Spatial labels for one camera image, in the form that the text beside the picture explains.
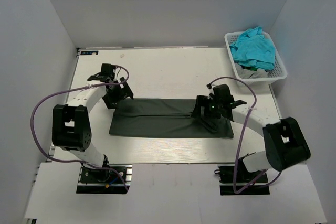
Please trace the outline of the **dark grey t shirt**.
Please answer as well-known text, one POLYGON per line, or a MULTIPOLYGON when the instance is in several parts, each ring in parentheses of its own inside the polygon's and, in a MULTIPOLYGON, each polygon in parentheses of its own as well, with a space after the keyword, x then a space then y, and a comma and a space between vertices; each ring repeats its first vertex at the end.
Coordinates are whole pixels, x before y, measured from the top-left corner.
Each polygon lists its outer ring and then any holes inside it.
POLYGON ((233 138, 229 120, 211 131, 192 117, 195 99, 125 99, 114 111, 109 134, 144 138, 233 138))

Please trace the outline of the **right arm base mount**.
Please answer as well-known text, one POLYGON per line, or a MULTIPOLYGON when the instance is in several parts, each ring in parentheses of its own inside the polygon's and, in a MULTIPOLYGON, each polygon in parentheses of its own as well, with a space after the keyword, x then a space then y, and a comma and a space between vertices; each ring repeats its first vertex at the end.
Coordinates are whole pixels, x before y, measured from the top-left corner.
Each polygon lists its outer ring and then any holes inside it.
MULTIPOLYGON (((234 193, 233 190, 233 175, 234 166, 219 166, 214 170, 214 174, 219 177, 219 189, 221 196, 254 196, 254 195, 269 195, 269 186, 265 186, 268 183, 268 177, 263 174, 259 179, 251 184, 247 189, 239 194, 234 193)), ((248 182, 254 179, 260 172, 249 173, 243 168, 238 168, 237 179, 236 179, 236 189, 240 190, 248 182)))

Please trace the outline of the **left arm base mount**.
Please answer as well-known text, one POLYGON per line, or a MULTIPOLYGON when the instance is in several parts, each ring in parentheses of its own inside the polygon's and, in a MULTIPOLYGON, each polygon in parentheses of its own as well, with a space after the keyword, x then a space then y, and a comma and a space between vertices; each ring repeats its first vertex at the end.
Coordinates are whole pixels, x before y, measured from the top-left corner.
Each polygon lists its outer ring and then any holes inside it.
POLYGON ((77 194, 125 195, 131 185, 132 166, 112 166, 118 172, 82 166, 77 183, 77 194))

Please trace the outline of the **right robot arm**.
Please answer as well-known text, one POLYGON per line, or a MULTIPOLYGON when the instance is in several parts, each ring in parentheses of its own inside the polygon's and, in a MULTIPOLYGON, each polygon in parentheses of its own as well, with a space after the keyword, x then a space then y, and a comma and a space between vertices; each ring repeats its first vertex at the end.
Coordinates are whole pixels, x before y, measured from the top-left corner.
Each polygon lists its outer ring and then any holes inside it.
POLYGON ((311 152, 302 130, 292 117, 278 119, 248 106, 243 100, 199 95, 192 117, 200 119, 210 131, 216 131, 216 122, 228 119, 258 133, 264 139, 265 150, 239 159, 238 177, 247 182, 260 170, 280 172, 308 160, 311 152))

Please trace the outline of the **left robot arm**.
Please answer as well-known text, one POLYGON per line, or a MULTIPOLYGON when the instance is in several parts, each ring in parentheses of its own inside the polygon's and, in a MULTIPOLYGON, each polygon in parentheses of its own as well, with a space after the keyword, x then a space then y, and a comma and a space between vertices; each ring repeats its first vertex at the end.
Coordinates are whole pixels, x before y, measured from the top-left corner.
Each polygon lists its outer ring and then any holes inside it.
POLYGON ((52 117, 52 143, 68 151, 85 166, 93 168, 93 176, 101 182, 110 178, 107 158, 92 143, 89 114, 103 100, 107 109, 116 109, 120 101, 134 95, 124 77, 119 80, 90 77, 87 85, 67 104, 56 105, 52 117))

